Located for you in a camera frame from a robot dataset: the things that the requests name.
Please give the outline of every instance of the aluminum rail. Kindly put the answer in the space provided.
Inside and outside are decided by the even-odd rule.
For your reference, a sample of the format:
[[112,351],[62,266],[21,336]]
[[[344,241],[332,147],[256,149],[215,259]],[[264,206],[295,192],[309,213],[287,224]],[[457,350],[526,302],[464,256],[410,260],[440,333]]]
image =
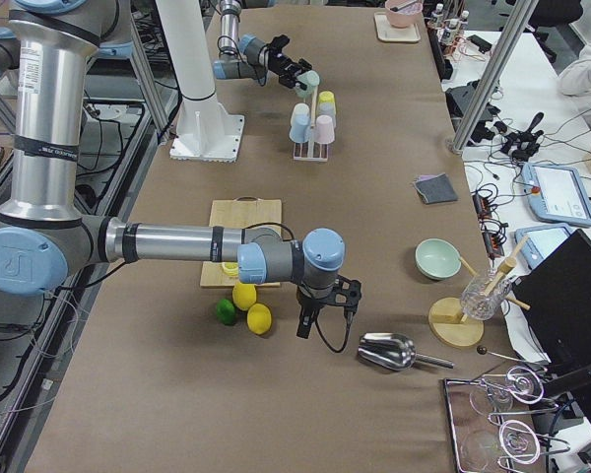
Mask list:
[[528,20],[532,16],[539,0],[519,0],[514,4],[514,9],[508,18],[503,29],[503,33],[494,48],[494,54],[491,57],[486,70],[480,79],[480,82],[471,98],[468,110],[462,117],[455,136],[449,143],[450,150],[456,155],[461,155],[464,147],[469,141],[480,115],[489,101],[499,76],[505,67],[505,64],[514,50],[516,43],[525,30]]

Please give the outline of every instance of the pink bowl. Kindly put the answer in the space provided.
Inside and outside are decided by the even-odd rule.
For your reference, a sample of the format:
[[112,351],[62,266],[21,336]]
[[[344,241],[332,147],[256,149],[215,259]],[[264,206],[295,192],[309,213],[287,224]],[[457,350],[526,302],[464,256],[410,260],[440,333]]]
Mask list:
[[398,12],[390,10],[390,8],[403,5],[404,3],[407,3],[407,0],[387,0],[385,2],[385,16],[394,28],[409,27],[423,17],[422,3],[415,3]]

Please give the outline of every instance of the wooden tray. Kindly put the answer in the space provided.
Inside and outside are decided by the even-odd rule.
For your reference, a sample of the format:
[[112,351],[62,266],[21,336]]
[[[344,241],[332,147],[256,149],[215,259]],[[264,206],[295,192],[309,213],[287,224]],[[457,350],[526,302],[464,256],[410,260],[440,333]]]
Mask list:
[[374,14],[374,24],[376,25],[376,37],[380,41],[416,43],[421,40],[421,34],[416,24],[407,28],[394,28],[387,21],[385,12]]
[[[210,223],[213,226],[222,226],[234,229],[242,229],[262,222],[281,223],[283,218],[283,203],[281,200],[262,199],[238,199],[238,200],[214,200],[210,212]],[[280,227],[268,226],[282,234]],[[221,263],[204,262],[201,269],[202,288],[231,288],[238,278],[228,276],[221,267]],[[269,283],[263,287],[279,287],[280,283]]]

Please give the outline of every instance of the white sleeve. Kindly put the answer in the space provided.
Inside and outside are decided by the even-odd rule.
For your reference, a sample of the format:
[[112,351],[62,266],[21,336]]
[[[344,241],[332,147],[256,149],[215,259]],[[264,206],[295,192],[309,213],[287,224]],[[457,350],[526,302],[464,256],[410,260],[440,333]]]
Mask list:
[[584,94],[591,89],[591,43],[584,46],[578,59],[560,73],[558,89],[568,96]]

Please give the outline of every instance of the mint green bowl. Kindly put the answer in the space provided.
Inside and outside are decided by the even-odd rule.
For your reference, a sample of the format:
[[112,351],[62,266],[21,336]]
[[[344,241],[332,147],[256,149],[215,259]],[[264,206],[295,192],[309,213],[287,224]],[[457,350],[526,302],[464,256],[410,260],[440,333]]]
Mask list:
[[416,266],[430,279],[442,281],[460,270],[460,253],[448,241],[430,238],[416,247]]

